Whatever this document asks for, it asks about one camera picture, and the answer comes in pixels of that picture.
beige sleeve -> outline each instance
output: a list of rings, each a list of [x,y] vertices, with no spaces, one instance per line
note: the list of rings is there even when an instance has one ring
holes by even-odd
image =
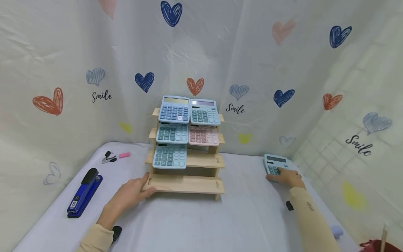
[[[76,252],[107,252],[113,241],[113,231],[99,224],[89,227]]]
[[[292,188],[290,202],[295,211],[304,251],[340,252],[329,225],[308,192],[303,188]]]

human hand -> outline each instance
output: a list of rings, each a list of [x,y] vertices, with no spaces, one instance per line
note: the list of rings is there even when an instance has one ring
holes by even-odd
[[[272,175],[272,174],[267,174],[266,178],[269,180],[273,180],[276,182],[279,182],[281,184],[288,185],[289,187],[301,187],[305,189],[305,184],[302,181],[302,176],[298,174],[297,171],[292,171],[292,170],[287,170],[281,167],[277,167],[278,171],[280,172],[280,175]]]

pink eraser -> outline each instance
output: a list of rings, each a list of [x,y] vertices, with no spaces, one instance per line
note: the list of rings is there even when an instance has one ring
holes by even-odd
[[[130,152],[119,154],[119,158],[126,158],[130,156]]]

light blue calculator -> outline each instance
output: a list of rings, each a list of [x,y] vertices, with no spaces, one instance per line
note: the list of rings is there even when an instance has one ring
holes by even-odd
[[[162,144],[187,144],[188,135],[187,124],[160,122],[156,141]]]
[[[182,96],[163,96],[158,120],[165,123],[189,123],[190,99]]]
[[[191,99],[191,124],[218,126],[221,124],[218,117],[216,101],[205,99]]]
[[[287,161],[288,159],[285,157],[270,154],[265,154],[263,159],[264,168],[266,169],[267,174],[272,175],[280,174],[277,167],[281,167],[288,170]]]
[[[186,168],[186,154],[186,145],[157,144],[152,166],[156,169],[183,170]]]

calculator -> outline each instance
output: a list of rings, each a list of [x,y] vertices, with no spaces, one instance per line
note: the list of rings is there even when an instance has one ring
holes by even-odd
[[[187,144],[187,124],[159,123],[156,136],[157,143]]]
[[[157,169],[185,169],[186,145],[157,144],[152,166]]]
[[[191,99],[192,117],[190,122],[199,125],[220,125],[216,101],[205,99]]]
[[[288,170],[287,161],[288,159],[282,156],[265,154],[263,163],[266,169],[266,173],[272,175],[279,175],[280,172],[278,171],[277,167],[282,167]]]
[[[191,124],[189,126],[189,144],[202,146],[218,146],[217,126]]]
[[[163,96],[158,120],[165,123],[189,123],[190,99],[182,96]]]

